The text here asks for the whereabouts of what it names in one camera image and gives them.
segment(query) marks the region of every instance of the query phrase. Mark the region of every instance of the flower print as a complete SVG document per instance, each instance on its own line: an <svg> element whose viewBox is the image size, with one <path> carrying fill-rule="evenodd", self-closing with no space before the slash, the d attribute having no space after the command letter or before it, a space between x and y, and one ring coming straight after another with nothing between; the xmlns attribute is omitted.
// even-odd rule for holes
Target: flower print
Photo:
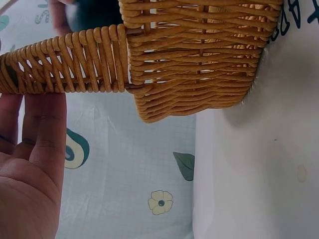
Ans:
<svg viewBox="0 0 319 239"><path fill-rule="evenodd" d="M173 196L167 191L158 190L152 192L149 199L149 207L154 215L167 213L173 205Z"/></svg>

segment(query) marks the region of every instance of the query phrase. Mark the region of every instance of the woven rattan basket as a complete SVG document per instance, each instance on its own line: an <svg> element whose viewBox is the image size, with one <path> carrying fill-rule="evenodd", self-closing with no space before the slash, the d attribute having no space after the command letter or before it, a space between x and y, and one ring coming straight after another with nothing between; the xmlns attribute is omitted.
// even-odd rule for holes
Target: woven rattan basket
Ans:
<svg viewBox="0 0 319 239"><path fill-rule="evenodd" d="M282 0L120 0L124 24L0 57L0 92L124 92L144 122L240 102Z"/></svg>

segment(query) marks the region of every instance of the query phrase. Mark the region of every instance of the stain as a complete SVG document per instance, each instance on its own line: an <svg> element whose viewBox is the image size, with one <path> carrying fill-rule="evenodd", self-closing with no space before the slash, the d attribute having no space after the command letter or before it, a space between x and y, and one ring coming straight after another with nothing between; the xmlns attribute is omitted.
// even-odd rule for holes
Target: stain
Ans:
<svg viewBox="0 0 319 239"><path fill-rule="evenodd" d="M297 168L297 178L300 183L304 183L307 179L307 169L304 164L301 164Z"/></svg>

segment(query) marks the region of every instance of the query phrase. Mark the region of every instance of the wicker handle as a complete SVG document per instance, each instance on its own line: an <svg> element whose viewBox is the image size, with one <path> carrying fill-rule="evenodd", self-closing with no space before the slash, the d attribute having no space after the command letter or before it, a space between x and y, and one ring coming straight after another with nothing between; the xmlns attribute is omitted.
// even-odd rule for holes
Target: wicker handle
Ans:
<svg viewBox="0 0 319 239"><path fill-rule="evenodd" d="M0 57L0 92L124 92L128 79L126 30L89 29L44 40Z"/></svg>

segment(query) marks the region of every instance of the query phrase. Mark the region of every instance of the hand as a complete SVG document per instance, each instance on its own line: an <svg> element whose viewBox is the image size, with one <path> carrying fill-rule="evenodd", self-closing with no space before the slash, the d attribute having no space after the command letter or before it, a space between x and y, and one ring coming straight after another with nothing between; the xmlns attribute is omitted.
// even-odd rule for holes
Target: hand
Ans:
<svg viewBox="0 0 319 239"><path fill-rule="evenodd" d="M76 0L48 0L53 28L61 36L72 32L66 17L66 4L72 4L75 1Z"/></svg>
<svg viewBox="0 0 319 239"><path fill-rule="evenodd" d="M25 96L17 145L22 98L0 97L0 238L54 239L65 160L65 94Z"/></svg>

